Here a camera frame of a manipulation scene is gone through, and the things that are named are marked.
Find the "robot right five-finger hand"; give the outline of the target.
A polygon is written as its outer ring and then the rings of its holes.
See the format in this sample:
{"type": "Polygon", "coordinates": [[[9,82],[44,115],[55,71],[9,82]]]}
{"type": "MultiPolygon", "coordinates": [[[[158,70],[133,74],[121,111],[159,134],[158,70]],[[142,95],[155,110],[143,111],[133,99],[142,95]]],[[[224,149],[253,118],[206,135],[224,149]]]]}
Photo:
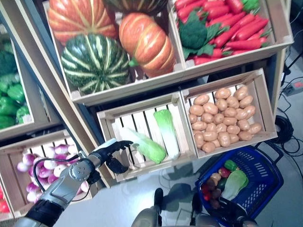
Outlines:
{"type": "Polygon", "coordinates": [[[247,215],[246,211],[239,205],[223,197],[219,199],[219,213],[220,216],[230,223],[236,222],[240,217],[247,215]]]}

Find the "robot left five-finger hand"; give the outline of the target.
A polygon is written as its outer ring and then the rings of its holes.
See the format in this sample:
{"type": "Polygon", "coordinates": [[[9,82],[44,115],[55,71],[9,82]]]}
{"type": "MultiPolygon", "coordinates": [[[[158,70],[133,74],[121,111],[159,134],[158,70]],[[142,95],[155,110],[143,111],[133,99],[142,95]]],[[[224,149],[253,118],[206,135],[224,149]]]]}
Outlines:
{"type": "Polygon", "coordinates": [[[88,156],[88,159],[94,164],[95,168],[106,164],[106,166],[116,174],[125,173],[128,167],[119,162],[117,158],[114,158],[113,154],[116,151],[129,148],[132,144],[133,142],[129,140],[117,141],[116,139],[111,139],[94,149],[88,156]]]}

